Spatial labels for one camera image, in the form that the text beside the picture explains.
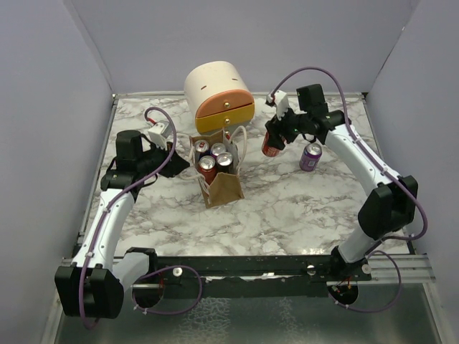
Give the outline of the red cola can front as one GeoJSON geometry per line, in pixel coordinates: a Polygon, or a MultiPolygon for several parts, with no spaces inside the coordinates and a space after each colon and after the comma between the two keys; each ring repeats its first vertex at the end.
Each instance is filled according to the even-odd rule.
{"type": "Polygon", "coordinates": [[[198,171],[204,176],[204,180],[210,185],[217,175],[215,158],[212,156],[202,156],[198,162],[198,171]]]}

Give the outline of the silver blue energy drink can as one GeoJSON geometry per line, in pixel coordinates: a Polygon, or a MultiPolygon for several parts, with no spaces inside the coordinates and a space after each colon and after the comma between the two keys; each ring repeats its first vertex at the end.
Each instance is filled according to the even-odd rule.
{"type": "Polygon", "coordinates": [[[197,140],[194,144],[194,150],[199,158],[210,154],[210,145],[206,140],[197,140]]]}

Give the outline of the red cola can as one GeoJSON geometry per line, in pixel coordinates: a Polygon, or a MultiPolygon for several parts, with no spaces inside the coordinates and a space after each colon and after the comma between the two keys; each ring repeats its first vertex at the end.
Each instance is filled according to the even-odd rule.
{"type": "Polygon", "coordinates": [[[277,138],[271,139],[271,135],[269,132],[266,132],[264,141],[262,143],[262,153],[269,157],[274,158],[279,155],[279,153],[285,147],[285,138],[283,136],[279,136],[277,138]]]}
{"type": "Polygon", "coordinates": [[[212,156],[202,156],[198,162],[198,171],[204,176],[204,180],[210,185],[217,175],[215,158],[212,156]]]}

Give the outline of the purple fanta can front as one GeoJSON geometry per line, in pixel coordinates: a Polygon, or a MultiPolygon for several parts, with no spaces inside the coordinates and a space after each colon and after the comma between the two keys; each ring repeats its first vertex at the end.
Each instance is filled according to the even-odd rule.
{"type": "Polygon", "coordinates": [[[215,143],[210,148],[210,153],[212,156],[217,157],[222,153],[226,153],[227,148],[224,143],[215,143]]]}

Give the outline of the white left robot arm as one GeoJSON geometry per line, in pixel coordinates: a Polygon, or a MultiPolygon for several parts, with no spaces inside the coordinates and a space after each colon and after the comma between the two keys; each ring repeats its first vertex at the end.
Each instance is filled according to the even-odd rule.
{"type": "Polygon", "coordinates": [[[137,279],[148,283],[158,276],[151,249],[132,249],[119,263],[114,262],[114,256],[125,221],[147,180],[173,178],[189,167],[175,145],[176,134],[171,129],[117,134],[115,157],[100,180],[93,224],[70,265],[58,267],[55,273],[55,286],[67,316],[113,319],[137,279]]]}

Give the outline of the brown canvas bag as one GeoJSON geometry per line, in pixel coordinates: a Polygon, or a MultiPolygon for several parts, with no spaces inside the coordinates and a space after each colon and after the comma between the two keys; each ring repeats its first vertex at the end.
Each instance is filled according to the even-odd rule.
{"type": "Polygon", "coordinates": [[[210,209],[222,206],[233,201],[244,198],[240,183],[240,170],[247,153],[247,131],[245,127],[238,126],[233,134],[229,135],[223,129],[211,135],[188,136],[190,151],[189,160],[196,173],[190,176],[190,180],[197,180],[204,198],[205,206],[210,209]],[[234,158],[233,173],[217,172],[213,182],[208,185],[204,176],[198,171],[199,157],[194,150],[194,144],[197,140],[206,140],[210,148],[215,143],[224,143],[227,152],[230,152],[234,158]]]}

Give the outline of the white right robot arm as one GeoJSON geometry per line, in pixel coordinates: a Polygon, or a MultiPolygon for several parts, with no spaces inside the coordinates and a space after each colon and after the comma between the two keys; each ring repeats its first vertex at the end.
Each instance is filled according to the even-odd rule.
{"type": "Polygon", "coordinates": [[[295,113],[283,91],[267,95],[275,115],[266,122],[263,153],[276,156],[298,135],[311,135],[332,150],[361,184],[367,199],[357,215],[358,225],[333,251],[329,271],[346,280],[386,235],[412,223],[418,183],[391,169],[362,139],[341,110],[330,111],[319,84],[297,90],[301,112],[295,113]]]}

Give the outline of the black yellow can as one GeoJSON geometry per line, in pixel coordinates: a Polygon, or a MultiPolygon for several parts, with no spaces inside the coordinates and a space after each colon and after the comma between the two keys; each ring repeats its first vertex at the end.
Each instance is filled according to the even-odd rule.
{"type": "Polygon", "coordinates": [[[220,153],[216,157],[216,166],[219,173],[234,172],[234,158],[230,152],[220,153]]]}

